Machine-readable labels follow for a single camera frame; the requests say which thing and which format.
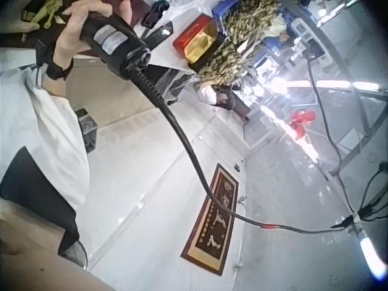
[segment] black cord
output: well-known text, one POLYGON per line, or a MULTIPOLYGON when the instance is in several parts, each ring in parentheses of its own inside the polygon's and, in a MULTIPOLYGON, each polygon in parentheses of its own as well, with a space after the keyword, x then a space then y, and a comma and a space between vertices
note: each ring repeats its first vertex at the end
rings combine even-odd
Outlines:
POLYGON ((388 215, 386 215, 386 216, 377 216, 377 217, 374 217, 374 218, 372 218, 372 219, 364 218, 363 221, 372 222, 372 221, 375 221, 375 220, 377 220, 377 219, 386 219, 386 218, 388 218, 388 215))
POLYGON ((174 117, 173 113, 169 109, 169 107, 164 103, 163 97, 160 95, 160 93, 155 89, 155 87, 150 83, 150 81, 139 71, 132 71, 130 72, 130 80, 136 85, 140 91, 145 94, 145 96, 151 101, 151 103, 159 108, 163 116, 166 118, 166 120, 169 122, 169 124, 172 126, 175 133, 178 135, 178 138, 181 140, 194 168, 195 171, 199 177, 199 180, 201 181, 201 184, 203 188, 205 189, 205 192, 207 196, 220 208, 223 209, 226 213, 228 213, 230 216, 235 217, 237 219, 240 219, 246 223, 253 224, 254 226, 258 226, 262 229, 284 229, 289 230, 296 233, 301 233, 304 235, 316 235, 321 233, 331 233, 331 232, 340 232, 345 229, 345 227, 340 227, 338 229, 327 229, 327 230, 303 230, 303 229, 297 229, 296 227, 292 226, 284 226, 281 224, 267 224, 262 223, 258 221, 254 221, 251 219, 246 218, 245 216, 241 216, 230 209, 228 209, 221 201, 219 201, 214 194, 212 193, 205 175, 202 171, 201 165, 199 164, 199 161, 195 155, 195 152, 190 144, 190 141, 188 140, 186 134, 184 133, 183 129, 177 122, 176 118, 174 117))
POLYGON ((307 68, 309 70, 309 76, 310 76, 311 84, 312 84, 313 90, 314 90, 314 92, 316 94, 316 99, 318 100, 318 104, 319 104, 319 107, 320 107, 321 112, 322 112, 323 124, 325 126, 327 139, 329 140, 329 142, 331 143, 332 147, 334 148, 336 154, 338 155, 338 168, 335 171, 335 176, 337 176, 339 184, 341 185, 341 188, 342 188, 342 190, 344 192, 346 203, 349 206, 349 209, 354 213, 354 209, 353 209, 353 207, 352 207, 352 205, 350 203, 349 197, 348 197, 346 189, 345 189, 345 185, 344 185, 344 183, 343 183, 343 181, 342 181, 342 179, 340 177, 340 170, 341 170, 341 167, 342 167, 341 152, 339 151, 338 147, 336 146, 336 144, 333 141, 332 136, 330 134, 329 125, 327 123, 327 118, 326 118, 325 110, 324 110, 324 107, 323 107, 322 99, 321 99, 321 96, 319 95, 318 89, 317 89, 317 87, 315 85, 314 76, 313 76, 313 72, 312 72, 312 69, 311 69, 310 52, 308 51, 308 49, 307 49, 307 54, 306 54, 306 60, 307 60, 307 68))
POLYGON ((364 202, 365 202, 365 199, 366 199, 366 195, 367 195, 369 186, 371 185, 371 183, 373 182, 373 180, 374 180, 381 172, 383 172, 383 171, 382 171, 382 170, 377 171, 377 172, 371 177, 371 179, 369 180, 368 184, 366 185, 366 188, 365 188, 365 191, 364 191, 364 195, 363 195, 363 200, 361 201, 361 205, 360 205, 360 210, 361 210, 361 208, 363 208, 363 206, 364 206, 364 202))
POLYGON ((39 81, 39 69, 40 69, 40 67, 37 66, 36 68, 37 68, 37 69, 36 69, 35 83, 36 83, 36 86, 38 86, 38 85, 39 85, 39 84, 38 84, 38 81, 39 81))
POLYGON ((386 208, 387 206, 388 206, 388 202, 385 203, 383 206, 381 206, 379 209, 377 209, 377 210, 371 212, 371 213, 368 215, 368 217, 372 216, 373 214, 378 213, 379 211, 381 211, 382 209, 386 208))

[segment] bright light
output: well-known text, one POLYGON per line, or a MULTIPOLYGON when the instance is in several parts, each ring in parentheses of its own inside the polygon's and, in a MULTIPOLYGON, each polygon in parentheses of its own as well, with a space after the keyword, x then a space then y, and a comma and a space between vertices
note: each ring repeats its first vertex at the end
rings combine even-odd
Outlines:
POLYGON ((337 12, 339 12, 344 6, 345 6, 345 4, 341 4, 338 7, 336 7, 334 10, 332 10, 329 15, 323 16, 322 19, 318 21, 316 26, 321 27, 322 24, 326 23, 327 21, 332 19, 334 16, 336 16, 337 12))
POLYGON ((378 91, 378 89, 380 88, 378 84, 369 82, 354 82, 353 86, 357 89, 366 91, 378 91))
POLYGON ((345 3, 342 3, 341 5, 334 8, 333 11, 330 12, 330 15, 335 16, 337 14, 337 12, 340 11, 344 7, 345 7, 345 3))
POLYGON ((237 49, 237 52, 242 53, 247 48, 248 39, 237 49))
POLYGON ((341 88, 349 89, 350 82, 340 80, 320 80, 316 82, 316 86, 319 88, 341 88))
POLYGON ((245 86, 242 90, 245 95, 251 95, 252 94, 252 89, 249 86, 245 86))
POLYGON ((313 145, 312 144, 309 144, 307 141, 306 141, 306 136, 304 136, 303 138, 301 139, 298 139, 296 140, 296 131, 294 131, 294 129, 292 129, 288 124, 286 124, 283 120, 281 119, 278 119, 275 115, 275 113, 269 109, 268 107, 266 106, 260 106, 260 109, 261 111, 267 115, 269 118, 271 118, 273 120, 273 122, 275 124, 278 124, 294 141, 296 144, 298 144, 303 150, 304 152, 306 153, 306 155, 308 155, 310 157, 310 159, 314 162, 314 163, 317 163, 318 162, 318 158, 319 158, 319 154, 318 152, 314 149, 313 145))
POLYGON ((360 242, 361 249, 363 250, 366 263, 372 272, 373 277, 382 281, 387 276, 387 265, 380 260, 372 242, 368 237, 363 238, 360 242))
POLYGON ((254 93, 256 96, 262 97, 262 96, 264 96, 264 94, 265 94, 264 88, 261 87, 260 85, 256 85, 256 86, 254 86, 252 89, 253 89, 253 93, 254 93))
MULTIPOLYGON (((316 82, 316 86, 318 88, 350 89, 350 82, 344 80, 319 80, 316 82)), ((380 89, 379 84, 371 82, 357 81, 353 83, 353 86, 365 91, 378 91, 380 89)), ((311 83, 307 80, 286 81, 282 78, 274 78, 268 87, 276 93, 285 95, 287 88, 309 88, 311 87, 311 83)))
POLYGON ((271 80, 269 89, 271 89, 272 92, 285 95, 287 94, 287 82, 283 78, 275 77, 271 80))
POLYGON ((307 80, 288 81, 287 82, 287 87, 288 88, 291 88, 291 87, 305 87, 305 88, 309 88, 309 87, 311 87, 311 84, 307 80))
POLYGON ((320 16, 320 17, 323 17, 323 16, 325 16, 327 14, 327 10, 326 9, 321 9, 320 11, 318 11, 318 15, 320 16))

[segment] metal pole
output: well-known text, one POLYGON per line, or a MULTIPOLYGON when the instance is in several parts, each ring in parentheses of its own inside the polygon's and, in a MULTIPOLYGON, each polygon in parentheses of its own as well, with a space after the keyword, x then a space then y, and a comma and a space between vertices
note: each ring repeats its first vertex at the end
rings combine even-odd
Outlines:
POLYGON ((314 34, 319 38, 319 40, 325 46, 325 48, 329 52, 330 56, 337 64, 339 70, 349 80, 350 89, 356 97, 356 102, 357 102, 358 108, 360 110, 361 122, 363 124, 364 133, 366 136, 369 136, 371 134, 371 128, 369 127, 366 111, 365 111, 365 108, 364 108, 363 103, 361 101, 360 91, 353 86, 352 74, 350 73, 349 69, 347 68, 341 55, 338 53, 338 50, 335 48, 335 46, 333 45, 331 40, 325 35, 325 33, 321 29, 316 27, 316 24, 306 14, 304 14, 304 12, 297 5, 290 2, 289 0, 278 0, 278 1, 280 3, 282 3, 282 5, 285 6, 285 8, 288 9, 288 11, 291 12, 291 14, 293 14, 296 17, 301 18, 310 27, 310 29, 314 32, 314 34))

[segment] white wall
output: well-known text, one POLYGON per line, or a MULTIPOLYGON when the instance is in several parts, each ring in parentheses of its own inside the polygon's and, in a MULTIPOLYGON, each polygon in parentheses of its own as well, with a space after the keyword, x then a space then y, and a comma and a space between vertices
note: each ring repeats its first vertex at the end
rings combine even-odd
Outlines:
MULTIPOLYGON (((243 196, 247 149, 230 145, 236 136, 222 135, 230 132, 218 118, 222 109, 190 98, 171 108, 208 182, 219 162, 239 181, 243 196)), ((241 222, 235 221, 222 277, 180 258, 206 194, 162 115, 153 109, 108 125, 99 130, 97 145, 89 155, 90 193, 77 215, 89 270, 117 290, 231 290, 241 222)), ((238 212, 244 207, 238 205, 238 212)))

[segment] black watch strap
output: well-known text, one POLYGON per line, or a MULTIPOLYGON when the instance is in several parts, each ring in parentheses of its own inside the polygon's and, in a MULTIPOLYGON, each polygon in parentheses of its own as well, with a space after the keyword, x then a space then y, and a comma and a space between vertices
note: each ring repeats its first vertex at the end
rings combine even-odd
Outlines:
POLYGON ((72 59, 70 66, 66 70, 64 70, 53 62, 53 58, 50 58, 50 62, 48 63, 48 67, 46 70, 46 75, 52 80, 58 80, 61 78, 63 78, 63 80, 66 80, 67 76, 72 71, 73 63, 74 59, 72 59))

